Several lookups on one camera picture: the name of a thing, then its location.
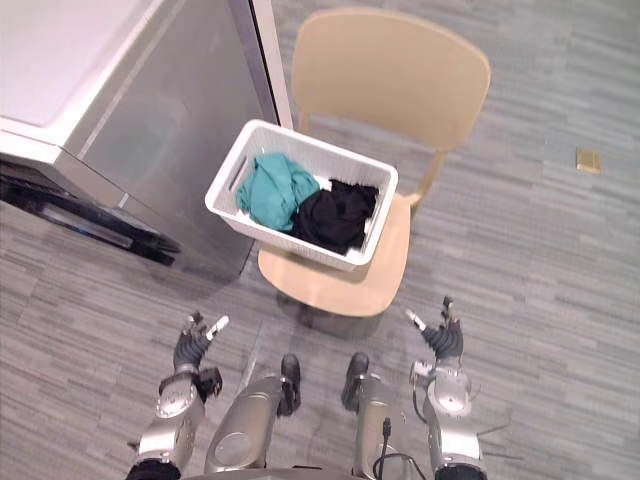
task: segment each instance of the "basket handle hole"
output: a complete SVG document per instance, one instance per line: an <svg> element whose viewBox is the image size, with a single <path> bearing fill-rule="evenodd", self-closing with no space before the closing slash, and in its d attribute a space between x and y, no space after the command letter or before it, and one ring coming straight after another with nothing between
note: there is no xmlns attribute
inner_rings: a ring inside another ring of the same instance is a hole
<svg viewBox="0 0 640 480"><path fill-rule="evenodd" d="M238 186L238 183L240 182L240 178L242 177L242 173L244 172L244 169L247 166L248 160L249 158L245 155L244 158L242 159L242 162L240 162L240 166L238 167L238 170L236 170L235 175L232 177L231 183L229 183L230 192L233 192Z"/></svg>

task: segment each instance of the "white plastic basket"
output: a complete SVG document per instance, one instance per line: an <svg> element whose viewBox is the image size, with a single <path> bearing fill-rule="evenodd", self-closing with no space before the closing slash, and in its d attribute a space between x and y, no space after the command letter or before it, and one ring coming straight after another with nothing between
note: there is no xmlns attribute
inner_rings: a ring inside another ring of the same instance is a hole
<svg viewBox="0 0 640 480"><path fill-rule="evenodd" d="M346 255L340 255L262 226L236 207L235 192L253 173L254 158L275 152L284 153L307 169L321 186L327 184L328 179L336 178L378 188L375 210L367 222L362 248L352 248ZM391 165L262 120L251 120L243 127L211 183L205 204L237 232L339 270L351 271L373 258L397 184L398 172Z"/></svg>

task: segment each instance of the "appliance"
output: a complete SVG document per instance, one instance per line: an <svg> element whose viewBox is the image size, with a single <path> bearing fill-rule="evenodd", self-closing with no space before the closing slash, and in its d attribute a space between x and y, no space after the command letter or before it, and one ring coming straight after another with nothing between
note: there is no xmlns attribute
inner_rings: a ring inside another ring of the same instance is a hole
<svg viewBox="0 0 640 480"><path fill-rule="evenodd" d="M204 196L246 121L291 126L270 0L0 0L0 198L175 268L252 240Z"/></svg>

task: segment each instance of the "teal cloth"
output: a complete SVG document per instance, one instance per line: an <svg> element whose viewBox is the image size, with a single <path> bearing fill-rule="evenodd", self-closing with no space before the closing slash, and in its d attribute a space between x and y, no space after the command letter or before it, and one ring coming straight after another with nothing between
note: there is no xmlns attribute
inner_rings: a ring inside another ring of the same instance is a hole
<svg viewBox="0 0 640 480"><path fill-rule="evenodd" d="M291 215L320 190L313 176L282 153L258 155L254 173L236 191L236 206L265 227L289 231Z"/></svg>

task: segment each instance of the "beige chair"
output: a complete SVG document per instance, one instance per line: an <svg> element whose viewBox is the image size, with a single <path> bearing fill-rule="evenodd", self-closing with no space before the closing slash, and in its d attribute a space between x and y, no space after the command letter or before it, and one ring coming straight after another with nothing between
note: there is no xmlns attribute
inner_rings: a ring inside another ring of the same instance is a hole
<svg viewBox="0 0 640 480"><path fill-rule="evenodd" d="M435 149L435 159L416 192L394 196L369 265L345 273L263 246L264 277L328 312L367 317L384 311L402 280L412 214L447 153L469 135L490 77L478 48L420 18L369 8L311 16L293 57L298 129L308 133L313 114L356 120L416 139Z"/></svg>

